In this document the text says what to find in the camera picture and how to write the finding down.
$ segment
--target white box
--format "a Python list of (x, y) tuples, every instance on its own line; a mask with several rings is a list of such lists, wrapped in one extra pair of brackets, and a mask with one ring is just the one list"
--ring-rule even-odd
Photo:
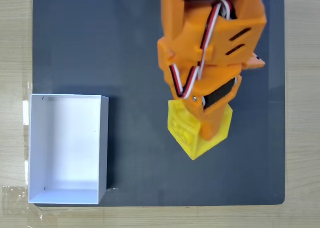
[(32, 94), (29, 203), (98, 204), (107, 190), (109, 99)]

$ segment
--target open white box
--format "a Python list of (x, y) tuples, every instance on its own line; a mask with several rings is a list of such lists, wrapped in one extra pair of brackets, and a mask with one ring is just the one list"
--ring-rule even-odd
[(29, 203), (98, 204), (107, 190), (109, 99), (32, 94)]

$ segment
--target wire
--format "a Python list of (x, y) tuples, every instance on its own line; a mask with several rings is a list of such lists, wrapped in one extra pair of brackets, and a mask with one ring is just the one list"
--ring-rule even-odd
[(218, 15), (220, 13), (221, 7), (223, 4), (223, 9), (222, 9), (222, 16), (224, 18), (226, 18), (227, 20), (230, 19), (230, 15), (231, 15), (231, 3), (226, 1), (226, 0), (220, 0), (219, 3), (215, 3), (212, 5), (212, 9), (211, 12), (208, 16), (207, 22), (206, 22), (206, 26), (205, 26), (205, 30), (204, 30), (204, 34), (203, 34), (203, 38), (201, 41), (201, 45), (200, 48), (202, 49), (202, 57), (201, 57), (201, 61), (198, 62), (196, 67), (192, 67), (189, 71), (189, 75), (188, 78), (186, 80), (185, 86), (182, 86), (181, 83), (181, 79), (180, 79), (180, 74), (179, 74), (179, 70), (176, 66), (175, 63), (172, 63), (169, 68), (172, 74), (172, 80), (173, 80), (173, 84), (174, 84), (174, 88), (176, 91), (176, 95), (179, 98), (184, 98), (187, 99), (193, 89), (193, 86), (195, 84), (196, 81), (196, 77), (198, 77), (198, 79), (201, 78), (202, 75), (202, 71), (205, 65), (205, 57), (206, 57), (206, 51), (209, 45), (209, 42), (211, 40), (213, 31), (214, 31), (214, 27), (216, 25), (217, 19), (218, 19)]

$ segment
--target orange 3d-printed part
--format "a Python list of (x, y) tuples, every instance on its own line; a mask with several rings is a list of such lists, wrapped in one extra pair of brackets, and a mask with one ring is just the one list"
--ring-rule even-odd
[(262, 0), (227, 1), (231, 3), (233, 17), (229, 20), (217, 17), (203, 54), (201, 43), (213, 4), (161, 0), (164, 37), (157, 44), (158, 62), (174, 99), (181, 96), (178, 96), (170, 65), (176, 65), (184, 85), (191, 68), (199, 65), (204, 56), (201, 78), (195, 81), (183, 104), (200, 124), (198, 135), (208, 142), (220, 130), (228, 102), (237, 94), (241, 71), (265, 64), (253, 53), (267, 21)]

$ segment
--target yellow 3d-printed block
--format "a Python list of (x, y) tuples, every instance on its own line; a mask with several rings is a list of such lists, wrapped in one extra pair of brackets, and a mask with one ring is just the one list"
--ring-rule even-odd
[(183, 101), (168, 102), (168, 130), (192, 160), (227, 138), (231, 118), (232, 108), (227, 105), (218, 133), (206, 141), (199, 135), (201, 123), (185, 108)]

